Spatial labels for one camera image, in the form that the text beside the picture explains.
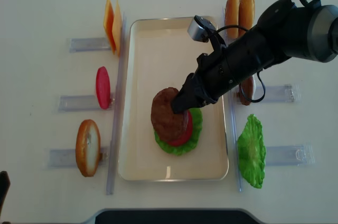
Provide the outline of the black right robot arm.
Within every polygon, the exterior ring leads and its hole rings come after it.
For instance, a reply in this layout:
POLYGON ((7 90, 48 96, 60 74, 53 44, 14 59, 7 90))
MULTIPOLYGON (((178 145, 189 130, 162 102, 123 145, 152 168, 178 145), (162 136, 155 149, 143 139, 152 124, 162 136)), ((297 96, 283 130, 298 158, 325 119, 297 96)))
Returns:
POLYGON ((188 34, 195 41, 210 42, 213 52, 198 57, 196 71, 172 100, 172 111, 179 114, 215 104, 250 76, 291 57, 332 61, 337 56, 337 7, 320 0, 299 1, 301 7, 292 0, 276 1, 253 28, 229 45, 210 21, 195 16, 188 34))

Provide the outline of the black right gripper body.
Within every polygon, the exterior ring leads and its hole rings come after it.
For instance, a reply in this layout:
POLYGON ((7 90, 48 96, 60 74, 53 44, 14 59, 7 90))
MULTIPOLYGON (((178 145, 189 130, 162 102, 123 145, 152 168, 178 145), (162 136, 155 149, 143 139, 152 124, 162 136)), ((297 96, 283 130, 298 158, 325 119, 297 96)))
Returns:
POLYGON ((218 99, 238 85, 223 53, 203 53, 197 58, 198 67, 188 75, 180 91, 193 92, 201 99, 201 107, 215 104, 218 99))

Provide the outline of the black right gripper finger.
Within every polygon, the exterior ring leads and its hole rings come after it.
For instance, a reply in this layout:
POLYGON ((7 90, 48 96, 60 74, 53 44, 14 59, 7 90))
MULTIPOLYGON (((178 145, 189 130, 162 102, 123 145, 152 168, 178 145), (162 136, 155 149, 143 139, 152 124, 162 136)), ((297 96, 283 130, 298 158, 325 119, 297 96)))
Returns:
POLYGON ((174 114, 180 114, 190 108, 201 107, 201 99, 193 92, 180 91, 171 101, 171 108, 174 114))

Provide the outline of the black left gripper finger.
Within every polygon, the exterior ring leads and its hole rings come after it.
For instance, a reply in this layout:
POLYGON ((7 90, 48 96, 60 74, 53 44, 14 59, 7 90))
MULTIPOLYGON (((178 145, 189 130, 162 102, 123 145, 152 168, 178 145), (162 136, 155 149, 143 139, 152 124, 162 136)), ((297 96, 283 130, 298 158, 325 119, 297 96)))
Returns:
POLYGON ((10 188, 10 179, 6 171, 1 171, 0 174, 0 209, 2 210, 7 192, 10 188))

